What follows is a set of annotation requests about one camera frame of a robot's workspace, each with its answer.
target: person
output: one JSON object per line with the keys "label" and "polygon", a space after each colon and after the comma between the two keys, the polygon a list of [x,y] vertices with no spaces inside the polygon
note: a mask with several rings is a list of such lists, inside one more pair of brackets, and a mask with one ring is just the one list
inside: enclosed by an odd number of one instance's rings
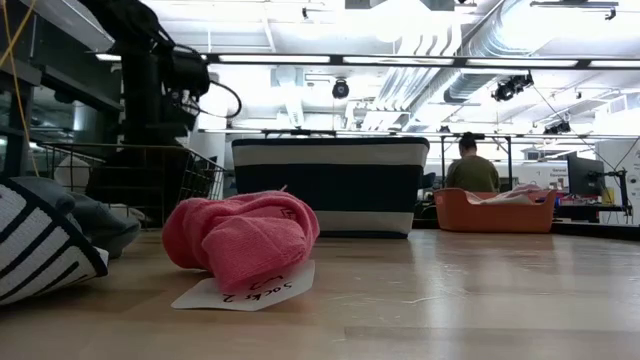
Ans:
{"label": "person", "polygon": [[458,144],[461,159],[447,172],[446,187],[470,192],[500,192],[500,176],[491,161],[477,155],[474,135],[464,133]]}

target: dark hair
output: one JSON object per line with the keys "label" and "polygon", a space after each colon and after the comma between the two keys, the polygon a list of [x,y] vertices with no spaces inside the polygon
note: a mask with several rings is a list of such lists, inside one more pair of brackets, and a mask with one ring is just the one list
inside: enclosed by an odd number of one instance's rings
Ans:
{"label": "dark hair", "polygon": [[478,146],[476,145],[476,138],[473,133],[470,132],[462,134],[459,144],[463,149],[478,149]]}

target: green shirt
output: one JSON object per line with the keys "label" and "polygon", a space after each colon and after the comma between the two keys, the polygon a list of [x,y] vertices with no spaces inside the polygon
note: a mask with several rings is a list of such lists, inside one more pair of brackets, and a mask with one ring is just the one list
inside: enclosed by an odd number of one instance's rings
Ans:
{"label": "green shirt", "polygon": [[465,156],[449,166],[447,187],[471,192],[500,192],[500,175],[491,161],[476,155]]}

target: black and white pillow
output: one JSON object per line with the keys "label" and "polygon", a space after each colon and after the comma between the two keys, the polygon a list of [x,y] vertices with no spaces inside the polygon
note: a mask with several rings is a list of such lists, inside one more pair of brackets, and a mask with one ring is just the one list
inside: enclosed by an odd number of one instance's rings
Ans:
{"label": "black and white pillow", "polygon": [[105,275],[105,261],[78,228],[0,177],[0,305]]}

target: yellow wire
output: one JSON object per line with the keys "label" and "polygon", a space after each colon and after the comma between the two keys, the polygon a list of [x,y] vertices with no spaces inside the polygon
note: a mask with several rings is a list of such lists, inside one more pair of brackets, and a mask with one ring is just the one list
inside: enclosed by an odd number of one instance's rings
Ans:
{"label": "yellow wire", "polygon": [[[22,19],[22,22],[20,23],[20,26],[18,26],[18,30],[16,31],[16,35],[13,37],[13,40],[11,40],[9,42],[9,47],[7,47],[7,50],[5,50],[4,54],[2,54],[2,58],[0,58],[0,67],[2,67],[2,65],[4,65],[5,60],[7,60],[7,56],[13,50],[13,47],[15,46],[15,44],[18,42],[18,38],[20,37],[20,34],[22,34],[22,30],[24,30],[24,27],[27,25],[27,21],[29,21],[29,17],[31,16],[31,13],[33,12],[33,8],[35,7],[37,1],[38,0],[33,0],[31,5],[29,6],[29,10],[27,10],[27,14],[24,16],[24,19]],[[6,12],[7,11],[7,1],[6,0],[2,0],[2,7],[4,8],[4,11]]]}
{"label": "yellow wire", "polygon": [[[3,10],[2,12],[4,14],[4,26],[7,32],[7,41],[9,42],[9,48],[7,48],[5,55],[9,54],[9,59],[11,61],[11,69],[13,70],[13,84],[16,87],[16,98],[18,99],[18,109],[20,109],[20,119],[22,120],[22,129],[24,131],[24,139],[27,142],[27,153],[31,158],[31,162],[33,164],[33,171],[35,171],[37,177],[40,177],[40,173],[38,172],[38,166],[36,165],[36,159],[31,152],[31,142],[29,141],[29,128],[27,126],[27,119],[24,115],[24,107],[22,106],[22,97],[20,96],[20,85],[18,82],[18,72],[16,71],[16,62],[13,58],[13,45],[16,43],[18,37],[20,36],[20,33],[22,32],[22,29],[24,28],[23,24],[27,23],[27,20],[31,15],[31,10],[33,10],[33,7],[35,6],[36,1],[37,0],[33,0],[33,2],[31,2],[29,11],[27,12],[27,15],[25,16],[25,18],[22,20],[20,27],[18,27],[18,31],[16,32],[16,35],[14,36],[13,39],[11,39],[11,29],[9,28],[9,12],[7,11],[7,0],[2,0],[2,10]],[[2,64],[6,59],[5,55],[3,55],[2,60],[0,60],[0,66],[2,66]]]}

